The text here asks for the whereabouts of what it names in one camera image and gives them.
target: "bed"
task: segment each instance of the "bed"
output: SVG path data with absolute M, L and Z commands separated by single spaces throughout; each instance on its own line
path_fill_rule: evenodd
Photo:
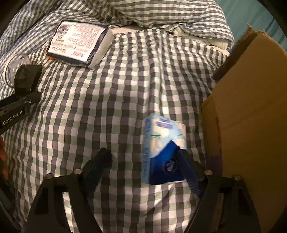
M 115 32 L 106 56 L 90 70 L 46 58 L 55 28 L 67 19 L 112 28 L 136 23 L 140 29 Z M 188 150 L 204 165 L 200 105 L 233 43 L 215 0 L 30 0 L 24 5 L 0 38 L 0 64 L 23 52 L 43 66 L 40 103 L 3 134 L 20 224 L 25 226 L 46 174 L 69 174 L 106 147 L 113 165 L 90 198 L 103 232 L 183 232 L 198 198 L 186 182 L 141 183 L 144 119 L 157 113 L 185 124 Z M 1 98 L 11 93 L 1 74 Z M 77 232 L 69 196 L 63 197 L 70 229 Z

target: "soap package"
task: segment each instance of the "soap package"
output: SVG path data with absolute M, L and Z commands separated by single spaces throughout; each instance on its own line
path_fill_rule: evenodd
M 94 69 L 105 56 L 114 35 L 106 26 L 63 20 L 47 48 L 47 56 Z
M 186 149 L 185 125 L 157 114 L 146 119 L 141 181 L 159 185 L 183 181 L 175 155 Z

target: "metal bolt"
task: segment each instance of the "metal bolt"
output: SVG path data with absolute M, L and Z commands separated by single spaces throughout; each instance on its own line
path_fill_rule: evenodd
M 213 171 L 211 171 L 211 170 L 205 170 L 205 171 L 204 171 L 204 174 L 205 174 L 206 176 L 212 176 L 212 175 L 213 175 Z
M 47 179 L 47 180 L 50 180 L 53 177 L 54 177 L 54 175 L 52 173 L 48 173 L 47 175 L 45 175 L 45 179 Z
M 239 176 L 239 175 L 234 175 L 234 176 L 233 176 L 233 179 L 235 179 L 235 180 L 237 180 L 237 181 L 238 181 L 238 180 L 241 180 L 241 176 Z
M 74 170 L 74 174 L 75 174 L 75 175 L 81 174 L 82 172 L 83 172 L 83 170 L 80 169 L 80 168 Z

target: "barcode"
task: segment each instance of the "barcode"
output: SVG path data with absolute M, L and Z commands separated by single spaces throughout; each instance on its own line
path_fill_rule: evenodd
M 60 42 L 52 42 L 51 44 L 52 44 L 52 45 L 61 45 Z
M 71 24 L 62 24 L 58 30 L 57 30 L 57 34 L 66 34 L 67 31 L 69 30 L 69 28 L 71 27 Z

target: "cardboard box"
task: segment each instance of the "cardboard box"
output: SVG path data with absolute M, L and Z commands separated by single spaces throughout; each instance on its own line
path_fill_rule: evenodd
M 249 27 L 202 105 L 206 166 L 244 179 L 262 233 L 287 203 L 287 53 Z

